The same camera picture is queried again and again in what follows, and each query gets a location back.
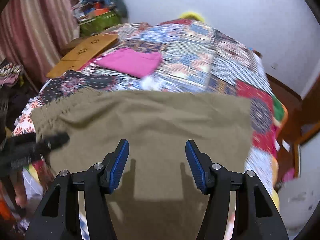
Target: patchwork quilt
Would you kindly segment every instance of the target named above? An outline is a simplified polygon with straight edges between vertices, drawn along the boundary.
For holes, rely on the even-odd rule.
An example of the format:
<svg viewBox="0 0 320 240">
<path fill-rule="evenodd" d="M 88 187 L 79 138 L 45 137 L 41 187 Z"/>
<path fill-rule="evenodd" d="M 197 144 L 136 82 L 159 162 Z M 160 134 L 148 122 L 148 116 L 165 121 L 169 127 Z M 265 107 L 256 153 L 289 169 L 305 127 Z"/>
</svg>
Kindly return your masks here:
<svg viewBox="0 0 320 240">
<path fill-rule="evenodd" d="M 31 111 L 61 96 L 90 86 L 107 91 L 158 90 L 212 92 L 251 99 L 252 147 L 245 169 L 256 171 L 271 194 L 271 154 L 275 151 L 272 129 L 272 90 L 253 51 L 233 38 L 199 21 L 178 19 L 151 27 L 124 24 L 113 29 L 120 44 L 79 71 L 67 71 L 47 82 L 24 109 L 14 135 L 33 132 Z M 150 76 L 138 79 L 99 67 L 97 60 L 119 48 L 161 52 L 163 61 Z"/>
</svg>

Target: green bag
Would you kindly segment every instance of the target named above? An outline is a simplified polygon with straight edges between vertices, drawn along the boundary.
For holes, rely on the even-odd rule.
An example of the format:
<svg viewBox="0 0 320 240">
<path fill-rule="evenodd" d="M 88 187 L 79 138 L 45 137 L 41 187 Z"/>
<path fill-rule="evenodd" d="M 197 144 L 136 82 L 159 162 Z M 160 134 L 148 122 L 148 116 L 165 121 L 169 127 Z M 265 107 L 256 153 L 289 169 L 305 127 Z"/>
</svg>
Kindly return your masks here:
<svg viewBox="0 0 320 240">
<path fill-rule="evenodd" d="M 284 110 L 282 107 L 281 102 L 276 98 L 275 96 L 272 96 L 273 100 L 273 111 L 274 111 L 274 117 L 277 121 L 281 122 L 284 117 Z"/>
<path fill-rule="evenodd" d="M 120 23 L 120 17 L 114 11 L 109 11 L 92 19 L 81 22 L 79 24 L 80 36 L 92 36 Z"/>
</svg>

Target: striped curtain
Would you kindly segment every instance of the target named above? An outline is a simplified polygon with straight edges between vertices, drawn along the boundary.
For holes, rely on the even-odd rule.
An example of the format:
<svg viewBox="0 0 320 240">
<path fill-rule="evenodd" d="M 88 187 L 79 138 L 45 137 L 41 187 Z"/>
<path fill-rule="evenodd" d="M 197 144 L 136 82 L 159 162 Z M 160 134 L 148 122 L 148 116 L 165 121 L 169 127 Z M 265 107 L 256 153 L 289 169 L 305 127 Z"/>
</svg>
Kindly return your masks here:
<svg viewBox="0 0 320 240">
<path fill-rule="evenodd" d="M 0 60 L 22 64 L 34 82 L 60 60 L 61 48 L 79 37 L 74 0 L 10 0 L 0 15 Z"/>
</svg>

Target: metal screw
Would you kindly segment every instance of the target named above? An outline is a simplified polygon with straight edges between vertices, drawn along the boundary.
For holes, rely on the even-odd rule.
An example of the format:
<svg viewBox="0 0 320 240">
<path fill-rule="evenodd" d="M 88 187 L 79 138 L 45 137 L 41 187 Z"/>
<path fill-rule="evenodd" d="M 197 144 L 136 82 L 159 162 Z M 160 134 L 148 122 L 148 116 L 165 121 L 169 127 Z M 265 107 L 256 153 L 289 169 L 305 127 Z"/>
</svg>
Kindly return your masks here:
<svg viewBox="0 0 320 240">
<path fill-rule="evenodd" d="M 214 163 L 212 164 L 212 168 L 217 171 L 221 169 L 221 165 L 219 163 Z"/>
<path fill-rule="evenodd" d="M 64 177 L 64 176 L 66 176 L 67 174 L 68 174 L 68 171 L 67 171 L 67 170 L 62 170 L 62 171 L 59 172 L 59 175 L 60 175 L 61 177 Z"/>
<path fill-rule="evenodd" d="M 248 176 L 250 176 L 250 177 L 254 177 L 256 174 L 254 173 L 254 171 L 252 171 L 252 170 L 248 170 L 247 171 L 247 174 L 248 174 Z"/>
<path fill-rule="evenodd" d="M 96 170 L 100 170 L 100 169 L 103 167 L 103 164 L 102 164 L 102 163 L 96 163 L 93 167 L 94 167 Z"/>
</svg>

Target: beige cloth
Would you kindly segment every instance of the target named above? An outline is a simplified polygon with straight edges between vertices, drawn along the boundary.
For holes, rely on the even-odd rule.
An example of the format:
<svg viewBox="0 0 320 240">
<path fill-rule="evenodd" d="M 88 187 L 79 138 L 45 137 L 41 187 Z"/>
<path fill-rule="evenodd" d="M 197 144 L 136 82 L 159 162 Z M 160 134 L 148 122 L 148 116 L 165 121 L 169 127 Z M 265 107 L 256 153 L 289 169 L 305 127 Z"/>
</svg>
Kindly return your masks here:
<svg viewBox="0 0 320 240">
<path fill-rule="evenodd" d="M 212 93 L 81 89 L 33 110 L 32 120 L 38 136 L 70 135 L 50 154 L 56 172 L 84 171 L 121 138 L 129 141 L 119 188 L 107 196 L 119 240 L 194 240 L 208 196 L 195 186 L 185 143 L 194 139 L 213 162 L 243 172 L 252 135 L 249 109 L 246 98 Z M 79 207 L 83 212 L 83 200 Z"/>
</svg>

